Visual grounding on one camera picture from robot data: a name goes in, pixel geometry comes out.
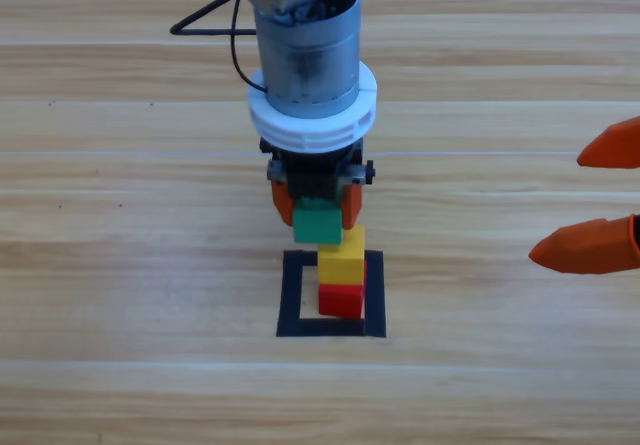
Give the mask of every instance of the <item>orange finger tip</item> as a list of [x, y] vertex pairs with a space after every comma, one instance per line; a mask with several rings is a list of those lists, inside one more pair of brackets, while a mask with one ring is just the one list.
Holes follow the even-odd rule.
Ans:
[[563, 227], [538, 243], [529, 258], [560, 273], [601, 275], [640, 268], [635, 216]]
[[640, 117], [607, 128], [582, 151], [578, 165], [594, 168], [640, 167]]

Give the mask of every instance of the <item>black cable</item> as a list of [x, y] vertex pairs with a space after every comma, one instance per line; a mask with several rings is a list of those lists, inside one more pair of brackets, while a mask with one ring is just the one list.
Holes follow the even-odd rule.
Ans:
[[219, 33], [221, 32], [221, 30], [184, 30], [184, 28], [188, 27], [193, 22], [200, 20], [202, 17], [209, 15], [211, 12], [220, 8], [222, 5], [229, 3], [230, 1], [231, 0], [214, 0], [209, 5], [202, 7], [197, 12], [192, 13], [184, 20], [181, 20], [178, 23], [176, 23], [173, 27], [171, 27], [171, 30], [170, 30], [171, 34], [172, 35], [192, 35], [192, 34], [207, 35], [209, 32], [215, 35], [222, 35], [221, 33]]
[[233, 66], [236, 67], [236, 71], [238, 72], [238, 75], [240, 75], [240, 78], [242, 78], [248, 85], [263, 93], [267, 93], [266, 88], [253, 83], [246, 77], [244, 73], [242, 73], [242, 70], [240, 70], [240, 65], [238, 64], [238, 56], [236, 54], [236, 23], [238, 21], [239, 10], [240, 0], [236, 0], [235, 7], [233, 9], [233, 18], [231, 19], [231, 58], [233, 59]]
[[171, 32], [172, 35], [181, 35], [181, 36], [194, 36], [194, 35], [208, 36], [208, 37], [220, 37], [220, 36], [227, 36], [227, 35], [230, 36], [231, 37], [231, 57], [233, 59], [233, 66], [235, 67], [236, 71], [238, 72], [238, 75], [240, 75], [240, 78], [242, 78], [248, 85], [252, 86], [256, 90], [260, 90], [261, 92], [267, 93], [267, 89], [266, 88], [261, 87], [259, 85], [256, 85], [251, 80], [249, 80], [245, 76], [245, 74], [242, 73], [242, 70], [240, 69], [240, 65], [238, 64], [238, 56], [236, 54], [236, 37], [237, 36], [239, 37], [239, 36], [254, 36], [254, 35], [256, 35], [256, 30], [255, 29], [240, 29], [240, 30], [236, 29], [236, 24], [237, 24], [237, 21], [238, 21], [238, 13], [239, 13], [239, 10], [240, 10], [240, 0], [236, 0], [235, 7], [234, 7], [234, 10], [233, 10], [233, 19], [231, 21], [231, 28], [230, 29], [211, 29], [211, 30], [192, 29], [192, 30], [185, 30], [185, 27], [188, 27], [193, 22], [195, 22], [197, 20], [200, 20], [202, 17], [210, 14], [214, 10], [220, 8], [222, 5], [225, 5], [226, 3], [230, 2], [230, 1], [231, 0], [214, 0], [210, 4], [202, 7], [197, 12], [192, 13], [187, 18], [185, 18], [185, 19], [181, 20], [180, 22], [176, 23], [173, 27], [171, 27], [170, 32]]

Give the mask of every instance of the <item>white ring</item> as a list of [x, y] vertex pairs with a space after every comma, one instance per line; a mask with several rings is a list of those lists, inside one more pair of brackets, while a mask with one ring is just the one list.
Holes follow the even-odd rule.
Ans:
[[[264, 86], [262, 70], [252, 81]], [[376, 120], [378, 84], [373, 72], [360, 62], [360, 92], [348, 109], [326, 118], [296, 118], [280, 113], [260, 90], [249, 87], [251, 120], [271, 145], [291, 152], [326, 153], [348, 147], [364, 137]]]

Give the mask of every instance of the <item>metal cylinder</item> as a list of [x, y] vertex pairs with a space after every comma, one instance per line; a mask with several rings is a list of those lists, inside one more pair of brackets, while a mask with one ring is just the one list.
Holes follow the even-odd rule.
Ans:
[[359, 92], [361, 4], [326, 20], [291, 20], [254, 10], [267, 100], [279, 112], [323, 118]]

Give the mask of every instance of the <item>stacked blocks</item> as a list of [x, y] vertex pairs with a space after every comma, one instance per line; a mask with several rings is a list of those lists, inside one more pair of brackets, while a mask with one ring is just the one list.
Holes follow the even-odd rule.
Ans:
[[344, 231], [340, 245], [318, 246], [319, 312], [340, 318], [361, 318], [366, 282], [365, 229]]

